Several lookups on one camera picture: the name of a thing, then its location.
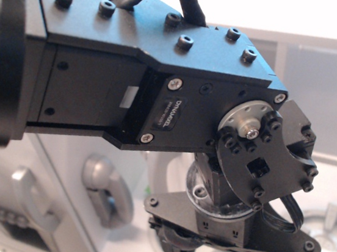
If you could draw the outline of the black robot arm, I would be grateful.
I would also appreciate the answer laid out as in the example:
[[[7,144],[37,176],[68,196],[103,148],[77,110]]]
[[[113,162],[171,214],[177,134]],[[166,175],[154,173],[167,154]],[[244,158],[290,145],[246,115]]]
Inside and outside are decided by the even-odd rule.
[[[248,37],[197,0],[0,0],[0,146],[25,132],[194,153],[145,201],[164,252],[321,252],[293,198],[310,122]]]

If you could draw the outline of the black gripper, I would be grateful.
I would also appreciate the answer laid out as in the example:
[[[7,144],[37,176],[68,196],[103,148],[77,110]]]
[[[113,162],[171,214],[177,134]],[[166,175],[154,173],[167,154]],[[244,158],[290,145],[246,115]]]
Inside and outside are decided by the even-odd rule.
[[[152,195],[144,205],[150,225],[161,226],[156,234],[163,252],[195,252],[203,242],[224,252],[321,252],[320,244],[307,233],[273,229],[260,213],[234,220],[203,214],[186,192]]]

